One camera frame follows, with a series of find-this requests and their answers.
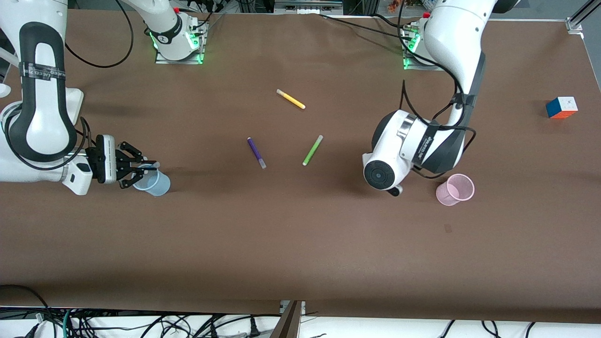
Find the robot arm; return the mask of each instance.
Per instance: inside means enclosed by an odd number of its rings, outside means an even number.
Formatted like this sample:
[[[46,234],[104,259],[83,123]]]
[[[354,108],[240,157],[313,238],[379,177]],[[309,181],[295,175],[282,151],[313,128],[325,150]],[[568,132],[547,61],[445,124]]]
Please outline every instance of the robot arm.
[[[128,188],[144,175],[132,164],[155,161],[125,142],[117,149],[110,135],[99,135],[85,153],[85,140],[76,147],[84,95],[65,86],[66,22],[67,0],[0,0],[0,28],[15,46],[23,98],[0,114],[0,182],[62,182],[77,195],[87,193],[92,179]],[[85,127],[83,133],[91,138]]]
[[[397,196],[413,166],[438,174],[457,165],[486,66],[482,32],[491,13],[507,11],[518,2],[439,0],[430,18],[418,22],[422,46],[416,54],[448,69],[457,80],[457,94],[443,125],[402,110],[382,119],[372,139],[373,152],[363,155],[364,177],[373,188]]]
[[[169,0],[123,0],[142,17],[156,49],[168,60],[187,58],[200,46],[198,19],[176,13]]]

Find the table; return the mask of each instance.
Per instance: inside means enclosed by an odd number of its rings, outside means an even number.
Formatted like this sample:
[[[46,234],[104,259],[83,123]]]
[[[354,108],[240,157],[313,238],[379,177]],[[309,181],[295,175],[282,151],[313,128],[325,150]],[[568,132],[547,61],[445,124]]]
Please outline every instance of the table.
[[[111,63],[129,45],[121,15],[70,11],[67,42]],[[130,58],[95,69],[67,55],[67,85],[84,91],[93,132],[160,161],[172,190],[94,184],[78,197],[57,183],[2,183],[2,283],[52,306],[274,313],[301,299],[323,316],[600,321],[601,95],[563,23],[488,24],[478,137],[453,171],[476,194],[445,207],[444,178],[410,174],[393,198],[362,177],[403,79],[427,117],[453,91],[442,72],[403,70],[395,38],[316,15],[215,16],[203,65],[155,65],[131,17]],[[16,72],[7,83],[1,106],[19,99]],[[557,96],[575,96],[580,111],[548,119]]]

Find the cable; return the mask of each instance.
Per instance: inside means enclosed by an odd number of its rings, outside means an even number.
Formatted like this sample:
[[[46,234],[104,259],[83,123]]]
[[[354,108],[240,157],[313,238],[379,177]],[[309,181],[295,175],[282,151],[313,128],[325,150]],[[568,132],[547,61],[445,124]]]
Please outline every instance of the cable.
[[[470,127],[455,127],[456,130],[461,130],[461,131],[471,131],[472,132],[472,137],[470,137],[469,141],[465,144],[465,146],[463,147],[463,151],[462,153],[465,153],[465,151],[468,149],[469,145],[472,144],[472,142],[474,141],[474,139],[476,138],[476,130],[474,128],[470,128]],[[420,175],[421,177],[425,178],[425,179],[437,179],[438,177],[443,176],[444,174],[447,173],[447,171],[445,171],[444,173],[440,173],[438,175],[435,176],[426,176],[424,174],[422,174],[420,171],[422,170],[422,168],[418,168],[416,165],[414,165],[411,170]]]
[[[204,324],[202,324],[202,326],[200,326],[200,328],[196,331],[192,338],[197,338],[204,330],[206,330],[207,327],[213,325],[216,321],[223,317],[225,317],[225,315],[213,315],[211,318],[205,321]]]
[[[415,108],[413,107],[413,105],[411,104],[411,100],[409,100],[409,96],[407,95],[407,89],[405,87],[405,80],[403,80],[403,86],[401,88],[401,95],[405,98],[405,100],[407,100],[407,105],[409,106],[409,109],[411,109],[411,111],[413,112],[413,114],[415,114],[415,116],[417,116],[417,118],[424,123],[426,126],[430,124],[430,122],[426,121],[423,117],[421,117],[421,115],[419,115],[417,113],[417,111],[415,111]]]
[[[63,319],[63,338],[67,338],[67,321],[69,319],[69,313],[71,313],[71,310],[65,312],[65,317]]]
[[[424,58],[424,57],[422,57],[422,56],[414,53],[411,49],[409,49],[407,47],[407,45],[405,44],[405,42],[401,38],[401,14],[403,12],[404,5],[405,5],[405,0],[401,0],[401,4],[400,4],[399,9],[398,9],[398,18],[397,18],[397,33],[398,33],[399,41],[401,42],[401,45],[403,45],[403,49],[406,52],[409,52],[415,58],[419,58],[419,59],[421,59],[421,60],[423,60],[425,62],[431,63],[434,66],[437,66],[440,69],[444,70],[447,74],[449,74],[452,77],[453,81],[455,82],[455,89],[456,89],[455,90],[455,94],[457,94],[457,90],[459,90],[459,93],[463,97],[464,96],[463,88],[461,86],[461,83],[459,83],[459,80],[457,79],[457,77],[455,76],[455,74],[453,74],[445,66],[443,66],[443,65],[441,65],[441,64],[439,64],[439,63],[437,63],[437,62],[435,62],[433,60],[430,60],[428,58]],[[462,105],[461,116],[459,117],[459,120],[453,126],[458,126],[463,121],[464,114],[465,114],[465,104]]]
[[[137,330],[140,328],[147,327],[149,325],[150,324],[146,324],[146,325],[142,325],[142,326],[138,326],[138,327],[93,327],[93,326],[88,326],[88,328],[93,331],[103,331],[103,330],[132,331],[132,330]]]
[[[129,34],[131,36],[130,38],[130,43],[129,43],[129,50],[127,51],[127,54],[125,54],[125,56],[120,60],[117,61],[114,64],[110,64],[107,66],[103,66],[100,64],[94,64],[91,63],[85,59],[83,59],[82,57],[80,57],[79,55],[77,55],[75,52],[73,52],[73,50],[71,49],[71,47],[69,47],[69,44],[67,44],[65,42],[65,47],[67,48],[67,50],[73,54],[74,57],[76,57],[77,59],[79,59],[80,61],[82,61],[85,64],[89,64],[90,66],[96,67],[96,68],[112,68],[115,66],[119,66],[120,64],[123,63],[123,61],[127,60],[127,58],[129,58],[129,55],[132,53],[132,49],[133,49],[133,27],[132,27],[132,22],[129,20],[129,16],[127,15],[127,13],[125,12],[125,9],[123,8],[123,6],[121,5],[121,3],[119,2],[119,0],[115,0],[115,2],[117,3],[117,5],[119,5],[119,8],[121,9],[121,11],[123,12],[123,15],[125,15],[125,18],[127,19],[127,24],[129,25]]]
[[[96,145],[96,142],[92,140],[92,130],[90,129],[90,125],[88,124],[88,121],[86,121],[85,118],[83,118],[81,120],[82,126],[87,130],[88,132],[88,148],[90,147],[90,143],[93,143],[94,145]]]
[[[255,315],[250,315],[250,316],[238,317],[238,318],[230,319],[229,321],[227,321],[227,322],[223,322],[223,323],[221,323],[221,324],[219,324],[219,325],[216,325],[216,326],[215,326],[214,328],[212,328],[212,329],[215,329],[215,330],[217,330],[218,328],[220,328],[220,327],[222,327],[222,326],[224,326],[224,325],[227,325],[227,324],[233,323],[233,322],[241,321],[241,320],[243,320],[243,319],[257,318],[257,317],[280,317],[280,315],[256,315],[256,316],[255,316]],[[201,336],[201,338],[206,338],[206,336],[207,336],[208,334],[210,334],[210,331],[209,331],[209,332],[207,332],[207,333],[205,333],[205,334],[203,334],[203,335]]]
[[[197,29],[199,27],[202,27],[205,23],[207,23],[209,21],[209,19],[211,18],[211,15],[213,15],[213,12],[209,13],[209,16],[207,16],[206,19],[204,19],[204,21],[202,21],[201,23],[199,23],[197,26],[193,26],[192,29]]]
[[[453,319],[452,321],[449,322],[449,324],[447,325],[447,329],[445,330],[445,332],[442,334],[442,336],[440,338],[445,338],[447,336],[447,334],[449,333],[449,330],[451,329],[453,324],[455,324],[455,319]]]
[[[154,322],[152,322],[147,328],[146,330],[144,330],[144,332],[142,333],[142,335],[140,336],[140,338],[144,338],[144,336],[146,336],[146,334],[150,331],[151,328],[153,328],[153,326],[155,326],[156,324],[160,323],[166,316],[160,316],[158,317]]]
[[[496,323],[495,323],[495,321],[490,321],[490,322],[492,323],[492,326],[495,328],[495,332],[493,332],[493,331],[490,331],[490,330],[489,330],[489,329],[486,327],[486,322],[484,322],[484,321],[481,321],[481,323],[482,323],[482,327],[483,327],[483,328],[486,330],[486,332],[490,333],[490,334],[491,334],[493,337],[495,337],[495,338],[501,338],[501,337],[499,336],[499,329],[496,327]]]
[[[31,312],[29,312],[29,311],[25,311],[25,313],[19,313],[18,315],[12,315],[12,316],[0,317],[0,321],[3,321],[4,319],[11,319],[11,318],[16,318],[16,317],[22,317],[21,319],[25,319],[25,318],[27,318],[27,316],[29,316],[30,314],[31,314]]]
[[[323,14],[318,14],[319,16],[325,17],[326,19],[330,19],[330,20],[334,20],[334,21],[338,21],[338,22],[342,22],[342,23],[346,23],[347,25],[351,25],[351,26],[355,26],[355,27],[359,27],[359,28],[363,28],[363,29],[367,29],[368,31],[372,31],[372,32],[376,32],[376,33],[380,33],[380,34],[384,34],[384,35],[388,35],[391,37],[398,37],[397,35],[388,33],[388,32],[383,32],[383,31],[379,31],[377,29],[374,28],[369,28],[369,27],[365,27],[365,26],[361,26],[361,25],[357,25],[356,23],[352,23],[352,22],[348,22],[348,21],[344,21],[344,20],[340,20],[337,19],[335,17],[330,17],[327,15],[323,15]]]
[[[35,337],[35,332],[37,331],[37,328],[40,326],[40,323],[35,324],[30,330],[29,332],[27,332],[27,334],[25,335],[25,338],[34,338]]]
[[[75,129],[75,131],[77,132],[77,134],[79,135],[84,135],[84,133],[80,132],[79,130]],[[92,144],[96,145],[96,141],[92,140],[89,136],[88,136],[88,142],[92,142]]]
[[[190,324],[186,321],[186,317],[189,317],[189,315],[178,317],[178,320],[175,321],[174,323],[167,321],[167,323],[169,323],[169,326],[163,327],[163,331],[160,334],[160,338],[164,338],[165,335],[167,334],[167,332],[169,332],[169,330],[171,330],[172,328],[174,328],[176,331],[180,330],[180,331],[187,332],[188,335],[186,337],[190,337],[192,335],[192,330],[190,328]],[[185,330],[181,326],[177,325],[177,323],[179,323],[180,321],[183,321],[188,325],[188,330]]]
[[[530,337],[530,330],[532,330],[532,327],[534,326],[534,324],[536,324],[536,322],[531,322],[530,324],[528,324],[528,328],[526,329],[526,336],[525,336],[525,338],[529,338]]]
[[[10,133],[8,132],[8,126],[10,126],[10,122],[12,121],[14,116],[10,116],[6,119],[6,128],[4,131],[4,137],[6,137],[6,142],[8,144],[8,148],[13,152],[13,154],[21,161],[23,162],[23,164],[27,165],[29,168],[32,169],[36,169],[36,170],[40,170],[40,171],[50,171],[50,170],[56,170],[59,168],[64,167],[65,165],[69,164],[69,162],[71,162],[75,157],[79,156],[79,152],[84,148],[84,144],[87,138],[87,130],[84,128],[84,137],[81,139],[81,142],[79,143],[79,146],[77,148],[77,150],[75,152],[73,152],[73,154],[71,155],[71,157],[69,157],[66,161],[64,161],[61,164],[55,165],[54,167],[50,167],[50,168],[42,168],[42,167],[37,167],[31,163],[29,163],[28,161],[26,161],[24,158],[21,157],[21,155],[19,153],[17,153],[17,151],[14,149],[13,147],[13,143],[10,140]],[[82,121],[82,125],[84,126],[84,121],[85,119],[83,117],[80,117],[81,121]]]
[[[44,305],[45,312],[48,314],[48,318],[46,320],[50,321],[53,325],[56,324],[53,320],[54,317],[52,316],[52,312],[50,312],[50,307],[48,306],[48,303],[46,303],[44,298],[42,298],[40,296],[40,294],[37,293],[34,289],[31,289],[28,286],[18,285],[18,284],[2,284],[2,285],[0,285],[0,290],[2,290],[2,289],[20,289],[20,290],[25,290],[25,291],[33,294],[42,303],[42,305]],[[56,330],[53,330],[53,331],[54,331],[54,338],[56,338]]]
[[[384,20],[384,22],[386,22],[389,26],[392,26],[394,28],[398,28],[397,25],[395,25],[394,23],[392,23],[390,20],[388,20],[386,17],[384,17],[383,15],[380,15],[378,13],[374,13],[372,15],[370,15],[371,17],[379,17],[380,19]]]
[[[439,112],[437,112],[436,114],[434,114],[434,116],[432,117],[432,120],[436,120],[437,117],[439,117],[447,109],[451,108],[452,105],[453,105],[453,103],[449,102],[444,108],[442,108]]]

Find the white floor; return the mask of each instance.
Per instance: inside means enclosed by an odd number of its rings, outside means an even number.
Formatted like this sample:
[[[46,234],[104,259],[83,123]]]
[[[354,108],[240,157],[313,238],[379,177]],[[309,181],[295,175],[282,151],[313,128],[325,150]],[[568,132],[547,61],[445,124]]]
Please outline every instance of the white floor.
[[[227,316],[216,324],[236,318]],[[138,327],[152,323],[156,316],[141,317],[112,317],[97,318],[90,321],[95,327]],[[193,316],[188,319],[192,333],[204,323],[209,316]],[[270,331],[275,327],[278,318],[257,318],[257,328],[263,334],[261,338],[269,337]],[[315,338],[325,334],[324,338],[438,338],[444,332],[448,321],[416,320],[416,319],[373,319],[373,318],[333,318],[303,317],[300,325],[299,338]],[[0,321],[0,338],[23,337],[37,323],[35,319],[17,319]],[[524,338],[527,322],[496,322],[499,336],[503,338]],[[138,338],[145,328],[137,330],[103,330],[98,331],[100,338]],[[153,327],[145,338],[158,338],[162,328],[160,325]],[[244,337],[250,332],[247,319],[224,325],[217,329],[220,337]],[[57,328],[57,335],[63,334]],[[170,331],[169,338],[185,338],[183,331]],[[457,321],[451,327],[447,338],[492,338],[481,326],[479,321]],[[530,338],[599,338],[601,325],[593,324],[553,324],[536,323],[530,332]],[[53,338],[52,327],[49,323],[41,325],[35,338]]]

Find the blue plastic cup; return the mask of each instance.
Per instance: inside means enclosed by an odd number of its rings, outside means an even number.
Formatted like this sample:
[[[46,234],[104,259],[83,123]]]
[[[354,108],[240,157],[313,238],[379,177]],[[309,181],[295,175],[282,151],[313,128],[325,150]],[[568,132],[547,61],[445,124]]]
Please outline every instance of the blue plastic cup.
[[[152,164],[142,164],[138,168],[152,167]],[[167,175],[157,170],[148,170],[144,177],[133,184],[133,187],[145,191],[152,196],[163,196],[171,187],[171,180]]]

